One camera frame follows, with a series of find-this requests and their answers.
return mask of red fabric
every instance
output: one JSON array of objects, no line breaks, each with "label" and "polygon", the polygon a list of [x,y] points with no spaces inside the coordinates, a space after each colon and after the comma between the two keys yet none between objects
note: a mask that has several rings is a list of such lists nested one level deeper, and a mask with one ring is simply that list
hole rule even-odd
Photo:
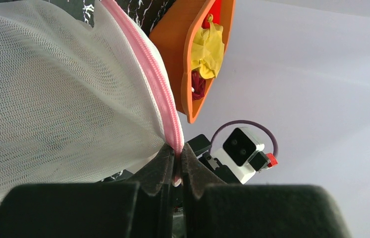
[{"label": "red fabric", "polygon": [[192,71],[192,87],[194,92],[192,92],[192,100],[198,100],[205,96],[205,79],[201,78],[198,71]]},{"label": "red fabric", "polygon": [[202,22],[202,28],[208,29],[210,23],[208,22],[209,15],[213,16],[212,22],[215,24],[220,24],[220,13],[221,13],[221,0],[216,0],[209,10],[208,14],[205,17],[205,20]]}]

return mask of white wall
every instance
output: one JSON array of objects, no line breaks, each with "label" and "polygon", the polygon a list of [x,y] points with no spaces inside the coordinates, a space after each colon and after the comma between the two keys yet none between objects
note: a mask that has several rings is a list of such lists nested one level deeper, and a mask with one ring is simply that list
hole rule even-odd
[{"label": "white wall", "polygon": [[251,183],[321,185],[353,237],[370,237],[370,18],[238,0],[220,76],[196,123],[181,115],[185,139],[234,119],[280,145],[279,165]]},{"label": "white wall", "polygon": [[370,17],[370,0],[268,0],[313,9]]}]

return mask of white mesh fabric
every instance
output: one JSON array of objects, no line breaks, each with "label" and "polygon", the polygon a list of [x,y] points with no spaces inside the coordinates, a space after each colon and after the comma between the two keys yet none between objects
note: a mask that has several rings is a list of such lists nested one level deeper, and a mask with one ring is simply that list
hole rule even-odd
[{"label": "white mesh fabric", "polygon": [[0,201],[22,183],[98,181],[163,144],[142,69],[99,1],[94,28],[45,1],[0,3]]}]

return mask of red object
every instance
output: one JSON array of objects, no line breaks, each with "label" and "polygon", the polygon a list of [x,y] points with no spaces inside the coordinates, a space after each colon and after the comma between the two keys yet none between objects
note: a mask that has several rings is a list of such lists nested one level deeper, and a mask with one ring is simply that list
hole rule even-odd
[{"label": "red object", "polygon": [[202,23],[202,28],[208,29],[210,27],[210,23],[208,22],[208,18],[210,15],[213,16],[212,22],[215,24],[220,24],[220,14],[221,14],[221,1],[222,0],[216,0],[214,4],[212,4],[211,9],[208,11],[207,16],[205,17],[205,20]]},{"label": "red object", "polygon": [[274,167],[278,164],[278,161],[276,160],[275,156],[272,153],[266,154],[268,157],[270,163],[268,164],[268,168]]},{"label": "red object", "polygon": [[198,71],[192,71],[192,87],[194,92],[192,92],[192,100],[198,100],[205,96],[205,79],[201,78]]}]

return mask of purple cable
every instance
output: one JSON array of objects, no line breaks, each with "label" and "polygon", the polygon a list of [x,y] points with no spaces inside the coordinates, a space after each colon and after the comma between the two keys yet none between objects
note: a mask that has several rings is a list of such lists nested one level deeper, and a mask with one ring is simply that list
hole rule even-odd
[{"label": "purple cable", "polygon": [[254,121],[251,121],[251,120],[232,120],[232,121],[229,121],[227,122],[226,124],[220,126],[219,129],[217,129],[217,131],[214,133],[214,135],[212,136],[211,138],[211,145],[212,143],[214,142],[215,138],[217,137],[217,135],[226,127],[230,126],[230,125],[235,125],[235,124],[247,124],[247,125],[252,125],[252,126],[255,126],[259,129],[261,129],[262,131],[264,131],[268,136],[269,138],[271,139],[272,141],[272,146],[273,146],[273,155],[274,157],[277,157],[278,156],[278,143],[275,139],[275,136],[272,134],[272,132],[270,130],[268,130],[265,126],[259,124],[259,123],[256,123]]}]

